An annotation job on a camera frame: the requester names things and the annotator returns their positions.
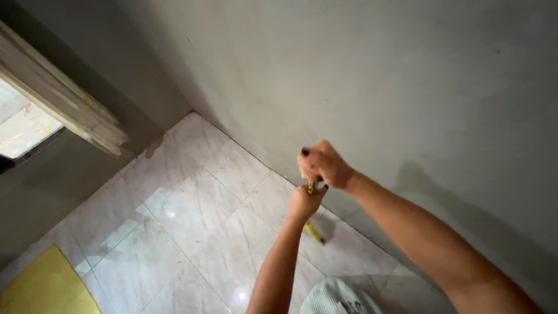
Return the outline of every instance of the tile floor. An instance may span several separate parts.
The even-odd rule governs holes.
[[[292,184],[196,113],[0,273],[0,290],[56,243],[104,314],[244,313]],[[454,313],[447,298],[323,207],[303,235],[290,313],[327,276],[385,313]]]

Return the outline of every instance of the wall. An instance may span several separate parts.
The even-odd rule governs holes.
[[[329,139],[558,312],[555,1],[119,1],[272,169],[300,183],[297,152]],[[404,259],[345,195],[324,204]]]
[[[114,113],[131,138],[116,159],[65,130],[0,175],[2,269],[190,107],[113,1],[3,0],[0,19]]]

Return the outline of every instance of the concrete wall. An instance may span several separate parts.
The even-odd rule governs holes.
[[[120,159],[65,130],[0,175],[0,269],[68,215],[190,107],[111,0],[2,0],[0,19],[114,113]]]
[[[558,312],[555,1],[119,1],[272,169],[300,183],[297,152],[329,139]],[[351,199],[324,204],[404,259]]]

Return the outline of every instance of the yellow mat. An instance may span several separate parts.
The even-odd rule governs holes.
[[[1,314],[101,314],[58,246],[51,245],[2,293]]]

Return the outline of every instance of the forearm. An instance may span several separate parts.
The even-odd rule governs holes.
[[[259,270],[246,314],[288,313],[304,221],[287,220]]]
[[[446,293],[501,272],[446,223],[357,173],[346,191]]]

